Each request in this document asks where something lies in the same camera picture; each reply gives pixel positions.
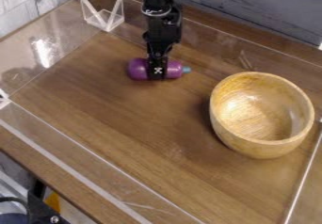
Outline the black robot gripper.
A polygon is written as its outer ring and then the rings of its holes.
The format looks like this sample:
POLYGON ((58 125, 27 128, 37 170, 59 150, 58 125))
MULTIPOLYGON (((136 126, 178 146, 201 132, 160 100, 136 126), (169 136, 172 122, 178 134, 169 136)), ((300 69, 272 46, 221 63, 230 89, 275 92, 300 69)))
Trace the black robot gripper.
POLYGON ((184 12, 182 6, 174 5, 162 17, 148 18, 148 31, 144 33, 148 51, 148 77, 162 80, 168 75, 168 53, 182 40, 184 12))

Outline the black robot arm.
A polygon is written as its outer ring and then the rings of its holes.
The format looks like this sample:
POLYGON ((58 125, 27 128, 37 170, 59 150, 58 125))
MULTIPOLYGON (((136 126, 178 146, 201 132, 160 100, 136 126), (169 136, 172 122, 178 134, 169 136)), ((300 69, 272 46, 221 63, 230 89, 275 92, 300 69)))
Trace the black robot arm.
POLYGON ((148 77, 166 78, 169 53, 182 40, 184 12, 177 0, 142 0, 141 12, 146 17, 148 30, 144 39, 148 46, 148 77))

